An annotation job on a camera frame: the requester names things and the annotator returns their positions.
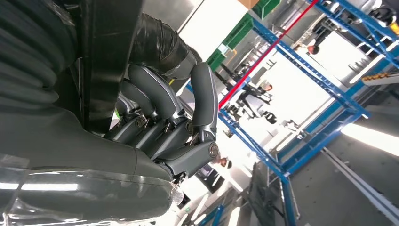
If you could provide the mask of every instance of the green crate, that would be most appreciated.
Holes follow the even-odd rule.
[[[212,71],[215,71],[226,59],[222,52],[216,49],[212,55],[208,58],[207,63],[209,64]]]
[[[264,19],[279,3],[280,0],[259,0],[252,10],[258,17]]]
[[[233,30],[223,40],[223,44],[230,49],[236,48],[239,42],[248,34],[254,27],[254,21],[250,14],[245,14]]]

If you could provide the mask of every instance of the robotic hand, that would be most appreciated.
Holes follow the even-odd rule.
[[[138,103],[143,116],[136,116],[105,135],[140,148],[167,169],[175,183],[194,175],[218,154],[217,100],[212,72],[206,63],[200,63],[192,67],[190,74],[196,102],[192,121],[161,76],[143,65],[130,65],[130,79],[122,81],[121,97]]]
[[[139,9],[141,1],[129,0],[0,1],[0,222],[107,225],[155,218],[171,206],[177,189],[171,181],[194,175],[217,155],[209,66],[193,61],[190,48],[175,43],[176,32],[163,24],[166,29],[153,30],[174,33],[157,36],[170,40],[141,39],[148,43],[140,45]],[[149,57],[136,49],[152,45],[172,53],[148,51]],[[181,57],[165,58],[176,53]],[[129,59],[129,80],[123,80]],[[171,78],[191,76],[192,121],[150,68]],[[120,91],[124,122],[101,137]],[[16,166],[15,159],[26,164]]]

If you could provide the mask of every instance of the red bar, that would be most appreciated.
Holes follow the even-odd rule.
[[[227,93],[226,96],[219,102],[219,110],[223,107],[223,105],[230,100],[233,94],[238,90],[238,87],[244,83],[245,79],[252,73],[252,71],[260,64],[260,62],[271,52],[271,50],[277,46],[277,44],[281,41],[281,39],[288,33],[289,30],[311,9],[319,0],[314,0],[306,9],[305,11],[291,24],[291,26],[280,35],[280,37],[275,41],[267,50],[266,52],[254,63],[254,65],[247,71],[247,73],[238,81],[235,86]]]

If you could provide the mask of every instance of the blue metal rack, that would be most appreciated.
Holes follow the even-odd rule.
[[[339,3],[342,9],[333,13],[325,8],[321,3],[315,5],[321,12],[323,12],[328,18],[334,20],[336,24],[345,28],[354,37],[364,42],[367,46],[372,48],[376,53],[382,54],[385,58],[380,63],[381,66],[375,67],[375,70],[381,71],[388,63],[399,68],[399,61],[396,57],[399,55],[399,48],[394,48],[392,52],[387,50],[387,47],[381,41],[384,36],[389,37],[392,42],[398,41],[398,36],[388,28],[381,27],[374,19],[365,15],[362,11],[355,8],[345,0],[335,0]],[[361,19],[367,30],[372,35],[373,40],[368,40],[360,32],[346,24],[339,16],[345,11],[349,11],[357,18]],[[264,38],[268,43],[272,44],[278,38],[267,28],[265,28],[260,22],[254,19],[253,30]],[[299,141],[291,142],[286,148],[281,150],[277,159],[273,158],[267,151],[265,151],[251,136],[245,132],[229,115],[226,111],[221,110],[219,113],[219,119],[227,125],[227,127],[240,138],[252,151],[256,152],[259,158],[270,167],[270,169],[281,179],[282,191],[285,200],[285,214],[286,223],[289,226],[295,226],[295,215],[293,207],[291,205],[291,194],[289,192],[289,180],[288,177],[300,169],[308,160],[314,157],[324,146],[330,143],[336,136],[339,135],[341,128],[349,123],[355,122],[359,117],[369,116],[369,113],[361,107],[351,97],[352,95],[363,87],[361,82],[358,82],[355,86],[350,88],[346,93],[341,91],[337,86],[332,84],[326,77],[319,73],[314,67],[303,60],[295,51],[287,46],[282,41],[276,46],[276,50],[287,58],[288,61],[293,63],[299,70],[301,70],[306,76],[312,79],[316,84],[322,87],[330,96],[335,98],[335,102],[332,106],[326,110],[325,114],[321,115],[321,120],[326,120],[331,113],[336,113],[341,109],[341,112],[336,115],[335,118],[330,120],[325,127],[323,127],[318,133],[313,136],[306,144],[299,147],[299,150],[293,153],[287,160],[282,161],[281,159],[292,149],[299,144]],[[314,131],[317,125],[311,124],[306,129]]]
[[[205,226],[207,223],[209,223],[211,220],[212,226],[218,226],[220,223],[220,219],[222,218],[224,211],[224,206],[219,205],[216,207],[213,211],[211,211],[199,224],[198,226]]]
[[[339,3],[343,9],[338,12],[337,14],[334,14],[330,10],[328,10],[326,7],[324,7],[321,3],[317,3],[315,7],[319,9],[322,13],[324,13],[328,18],[331,20],[334,20],[338,25],[341,27],[345,28],[350,32],[354,37],[359,39],[360,41],[364,42],[367,46],[372,48],[376,53],[382,54],[385,56],[385,59],[388,60],[391,64],[399,68],[399,61],[395,59],[395,56],[391,53],[389,53],[386,50],[385,45],[382,44],[380,41],[382,37],[388,36],[389,39],[392,42],[395,42],[399,40],[398,36],[389,28],[382,27],[379,25],[376,20],[373,18],[369,17],[368,15],[364,14],[362,11],[351,5],[345,0],[335,0],[335,2]],[[362,20],[362,23],[364,26],[369,30],[370,34],[372,34],[374,42],[371,40],[368,40],[365,36],[363,36],[361,33],[359,33],[355,28],[353,28],[351,25],[345,23],[342,19],[339,18],[339,15],[344,11],[347,10],[357,18]]]

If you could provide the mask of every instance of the cardboard box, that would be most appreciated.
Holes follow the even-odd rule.
[[[247,9],[252,9],[252,7],[254,7],[254,5],[256,5],[259,0],[238,0],[239,2],[241,2],[241,4],[243,4],[245,7],[247,7]]]

